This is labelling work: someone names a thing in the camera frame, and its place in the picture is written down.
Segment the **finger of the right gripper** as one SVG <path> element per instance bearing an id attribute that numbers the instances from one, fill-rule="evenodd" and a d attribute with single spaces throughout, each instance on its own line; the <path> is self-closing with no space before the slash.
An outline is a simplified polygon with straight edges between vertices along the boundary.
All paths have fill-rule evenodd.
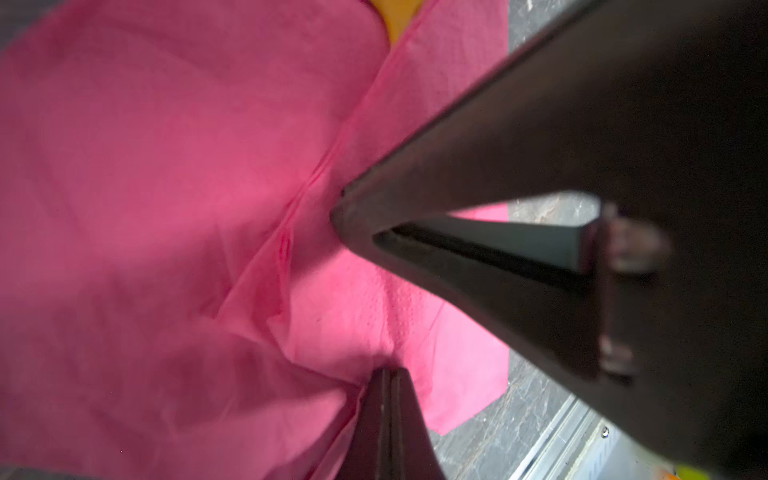
<path id="1" fill-rule="evenodd" d="M 331 219 L 646 448 L 766 472 L 765 2 L 576 3 Z"/>

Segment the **magenta paper napkin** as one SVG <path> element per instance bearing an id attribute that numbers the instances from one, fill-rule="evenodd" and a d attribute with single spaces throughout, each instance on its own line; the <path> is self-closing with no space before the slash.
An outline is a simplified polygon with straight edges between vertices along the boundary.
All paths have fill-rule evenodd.
<path id="1" fill-rule="evenodd" d="M 343 187 L 507 52 L 502 1 L 69 1 L 1 55 L 1 461 L 321 479 L 372 372 L 428 427 L 508 351 L 346 250 Z"/>

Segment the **yellow plastic spoon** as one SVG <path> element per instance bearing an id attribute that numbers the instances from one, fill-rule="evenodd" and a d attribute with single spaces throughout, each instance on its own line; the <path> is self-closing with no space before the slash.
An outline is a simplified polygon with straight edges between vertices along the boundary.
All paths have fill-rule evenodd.
<path id="1" fill-rule="evenodd" d="M 397 43 L 417 15 L 423 0 L 370 0 L 384 23 L 391 45 Z"/>

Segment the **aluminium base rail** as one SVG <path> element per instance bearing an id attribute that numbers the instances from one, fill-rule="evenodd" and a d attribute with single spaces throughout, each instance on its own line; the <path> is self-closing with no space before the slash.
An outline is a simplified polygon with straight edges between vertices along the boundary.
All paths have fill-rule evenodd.
<path id="1" fill-rule="evenodd" d="M 652 453 L 571 395 L 511 474 L 513 479 L 674 479 Z"/>

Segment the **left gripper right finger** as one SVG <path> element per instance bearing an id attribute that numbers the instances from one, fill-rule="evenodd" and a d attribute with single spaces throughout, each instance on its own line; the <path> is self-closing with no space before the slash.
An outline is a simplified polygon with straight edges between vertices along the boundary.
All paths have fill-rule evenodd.
<path id="1" fill-rule="evenodd" d="M 392 479 L 445 479 L 434 453 L 410 373 L 394 370 L 390 383 Z"/>

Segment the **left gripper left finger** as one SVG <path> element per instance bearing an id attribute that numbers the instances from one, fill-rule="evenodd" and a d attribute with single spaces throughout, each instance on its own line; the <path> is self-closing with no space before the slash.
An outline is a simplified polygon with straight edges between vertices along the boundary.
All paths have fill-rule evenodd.
<path id="1" fill-rule="evenodd" d="M 337 480 L 391 478 L 391 383 L 390 370 L 379 369 L 373 373 Z"/>

